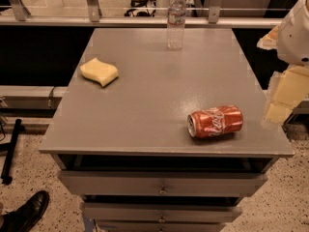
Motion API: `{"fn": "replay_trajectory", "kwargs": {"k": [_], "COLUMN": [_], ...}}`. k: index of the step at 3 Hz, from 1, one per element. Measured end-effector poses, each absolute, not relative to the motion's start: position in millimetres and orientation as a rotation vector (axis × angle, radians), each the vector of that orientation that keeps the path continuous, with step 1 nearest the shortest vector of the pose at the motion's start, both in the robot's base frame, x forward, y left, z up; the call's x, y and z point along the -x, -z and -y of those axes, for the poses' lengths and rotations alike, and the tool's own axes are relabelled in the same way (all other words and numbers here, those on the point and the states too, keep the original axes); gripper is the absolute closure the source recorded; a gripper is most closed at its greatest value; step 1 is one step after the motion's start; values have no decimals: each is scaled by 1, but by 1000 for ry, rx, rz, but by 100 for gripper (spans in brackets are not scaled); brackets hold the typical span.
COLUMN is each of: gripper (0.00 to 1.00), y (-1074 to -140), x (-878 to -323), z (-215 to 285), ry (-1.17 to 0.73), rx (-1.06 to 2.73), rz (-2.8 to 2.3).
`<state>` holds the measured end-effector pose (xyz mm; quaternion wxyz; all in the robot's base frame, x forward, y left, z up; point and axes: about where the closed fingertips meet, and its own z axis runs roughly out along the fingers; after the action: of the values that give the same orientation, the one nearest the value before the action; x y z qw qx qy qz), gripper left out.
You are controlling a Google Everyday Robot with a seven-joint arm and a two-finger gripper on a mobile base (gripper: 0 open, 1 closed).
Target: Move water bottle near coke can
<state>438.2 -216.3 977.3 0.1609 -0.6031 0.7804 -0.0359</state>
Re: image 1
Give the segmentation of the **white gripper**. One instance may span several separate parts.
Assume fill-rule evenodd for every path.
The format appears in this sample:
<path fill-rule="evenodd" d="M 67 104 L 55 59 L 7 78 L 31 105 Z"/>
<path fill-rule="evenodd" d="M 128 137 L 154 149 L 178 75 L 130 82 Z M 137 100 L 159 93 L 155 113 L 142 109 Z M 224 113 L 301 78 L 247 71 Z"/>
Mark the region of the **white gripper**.
<path fill-rule="evenodd" d="M 264 119 L 272 124 L 283 124 L 309 95 L 308 0 L 298 0 L 280 26 L 276 25 L 259 39 L 257 47 L 277 48 L 278 58 L 293 64 L 283 72 L 274 72 L 267 88 Z"/>

